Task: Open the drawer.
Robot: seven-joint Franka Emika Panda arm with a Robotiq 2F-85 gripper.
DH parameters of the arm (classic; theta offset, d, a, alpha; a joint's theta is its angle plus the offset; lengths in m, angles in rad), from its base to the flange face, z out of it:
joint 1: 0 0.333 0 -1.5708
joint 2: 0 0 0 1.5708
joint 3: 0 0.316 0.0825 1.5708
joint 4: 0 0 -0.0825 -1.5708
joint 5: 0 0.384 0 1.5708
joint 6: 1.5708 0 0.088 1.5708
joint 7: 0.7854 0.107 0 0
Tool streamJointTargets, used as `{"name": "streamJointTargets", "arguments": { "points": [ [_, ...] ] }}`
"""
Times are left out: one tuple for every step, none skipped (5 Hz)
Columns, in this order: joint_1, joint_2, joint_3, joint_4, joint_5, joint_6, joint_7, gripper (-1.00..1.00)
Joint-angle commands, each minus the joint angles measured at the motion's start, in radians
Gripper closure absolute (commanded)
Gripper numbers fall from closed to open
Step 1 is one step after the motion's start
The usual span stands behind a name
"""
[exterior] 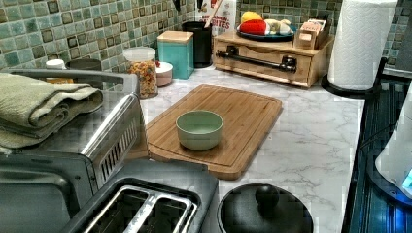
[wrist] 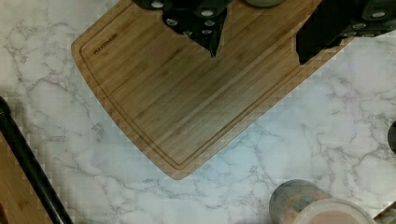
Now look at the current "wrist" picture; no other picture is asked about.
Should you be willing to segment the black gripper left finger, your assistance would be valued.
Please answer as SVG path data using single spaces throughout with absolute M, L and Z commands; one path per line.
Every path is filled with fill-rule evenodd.
M 215 58 L 219 49 L 227 7 L 233 0 L 164 0 L 163 22 L 208 50 Z

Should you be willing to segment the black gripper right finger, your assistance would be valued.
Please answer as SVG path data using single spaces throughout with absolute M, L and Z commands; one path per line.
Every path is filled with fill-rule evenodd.
M 299 63 L 349 37 L 376 37 L 395 30 L 396 0 L 322 0 L 296 35 Z

